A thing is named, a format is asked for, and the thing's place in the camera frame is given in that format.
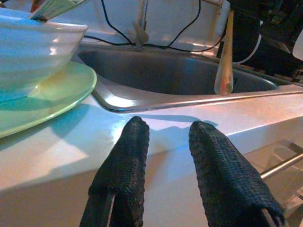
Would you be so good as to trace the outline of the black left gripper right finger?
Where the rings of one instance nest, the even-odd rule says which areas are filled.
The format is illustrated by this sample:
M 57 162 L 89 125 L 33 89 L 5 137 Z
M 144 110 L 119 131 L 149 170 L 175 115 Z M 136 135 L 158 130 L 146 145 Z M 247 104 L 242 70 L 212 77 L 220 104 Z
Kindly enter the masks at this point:
M 227 136 L 195 121 L 189 149 L 209 227 L 285 227 L 282 206 Z

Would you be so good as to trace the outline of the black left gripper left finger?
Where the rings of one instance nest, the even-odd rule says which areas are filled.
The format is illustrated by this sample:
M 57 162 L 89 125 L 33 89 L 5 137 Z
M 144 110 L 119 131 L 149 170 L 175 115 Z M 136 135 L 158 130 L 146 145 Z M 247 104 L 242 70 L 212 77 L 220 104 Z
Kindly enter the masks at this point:
M 132 117 L 88 190 L 79 227 L 143 227 L 149 126 Z

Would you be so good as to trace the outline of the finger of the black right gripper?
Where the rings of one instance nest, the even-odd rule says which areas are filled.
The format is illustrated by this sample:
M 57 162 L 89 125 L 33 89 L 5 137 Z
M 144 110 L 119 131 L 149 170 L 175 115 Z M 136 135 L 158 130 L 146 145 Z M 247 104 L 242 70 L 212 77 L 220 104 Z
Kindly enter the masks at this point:
M 260 25 L 260 0 L 231 0 L 234 14 L 241 18 L 249 18 Z

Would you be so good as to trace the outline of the metal spoon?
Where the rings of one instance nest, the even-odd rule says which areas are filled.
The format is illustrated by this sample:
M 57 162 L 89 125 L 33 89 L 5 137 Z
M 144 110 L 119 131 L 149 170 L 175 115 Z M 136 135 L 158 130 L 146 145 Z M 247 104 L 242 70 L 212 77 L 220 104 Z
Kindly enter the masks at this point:
M 215 77 L 214 92 L 220 96 L 226 96 L 233 91 L 233 69 L 232 69 L 232 44 L 233 44 L 233 20 L 234 10 L 228 15 L 225 41 L 221 58 Z

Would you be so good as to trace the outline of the steel kitchen sink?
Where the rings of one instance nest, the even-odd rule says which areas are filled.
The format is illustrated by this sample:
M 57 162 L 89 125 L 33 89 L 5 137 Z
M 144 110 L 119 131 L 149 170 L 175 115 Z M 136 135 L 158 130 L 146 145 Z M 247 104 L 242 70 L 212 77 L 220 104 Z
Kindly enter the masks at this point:
M 218 62 L 194 54 L 83 44 L 77 58 L 98 77 L 95 99 L 117 113 L 303 94 L 302 85 L 234 67 L 232 93 L 219 96 Z

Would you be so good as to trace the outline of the black countertop appliance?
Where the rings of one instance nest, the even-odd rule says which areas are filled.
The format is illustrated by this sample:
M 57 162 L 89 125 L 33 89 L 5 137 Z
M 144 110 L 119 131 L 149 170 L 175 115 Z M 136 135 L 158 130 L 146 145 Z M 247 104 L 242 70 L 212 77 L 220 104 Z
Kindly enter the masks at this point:
M 269 45 L 258 33 L 256 24 L 233 29 L 233 61 L 264 70 L 268 75 L 286 77 L 292 77 L 303 67 L 303 61 Z

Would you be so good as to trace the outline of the light green plate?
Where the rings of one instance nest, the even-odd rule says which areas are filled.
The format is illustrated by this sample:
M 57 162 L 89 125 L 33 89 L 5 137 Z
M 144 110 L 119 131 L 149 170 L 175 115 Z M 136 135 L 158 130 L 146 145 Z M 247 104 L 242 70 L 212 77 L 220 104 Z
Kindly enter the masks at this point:
M 0 138 L 53 119 L 87 98 L 97 83 L 87 65 L 69 62 L 29 96 L 0 102 Z

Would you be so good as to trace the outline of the chrome sink faucet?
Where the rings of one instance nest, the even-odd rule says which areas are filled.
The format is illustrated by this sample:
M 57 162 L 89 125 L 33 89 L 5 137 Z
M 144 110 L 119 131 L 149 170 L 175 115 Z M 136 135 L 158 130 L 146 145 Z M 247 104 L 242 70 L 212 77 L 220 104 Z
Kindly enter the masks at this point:
M 138 0 L 136 20 L 131 23 L 132 29 L 129 39 L 137 50 L 143 49 L 149 40 L 149 35 L 146 32 L 148 4 L 149 0 Z

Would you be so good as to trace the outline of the white ribbed bowl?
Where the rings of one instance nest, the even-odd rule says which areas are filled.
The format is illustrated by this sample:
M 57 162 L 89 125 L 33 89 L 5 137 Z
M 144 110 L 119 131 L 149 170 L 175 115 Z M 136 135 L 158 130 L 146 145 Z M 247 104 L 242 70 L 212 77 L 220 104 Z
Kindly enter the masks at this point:
M 0 8 L 0 102 L 23 98 L 67 64 L 87 25 L 42 22 Z

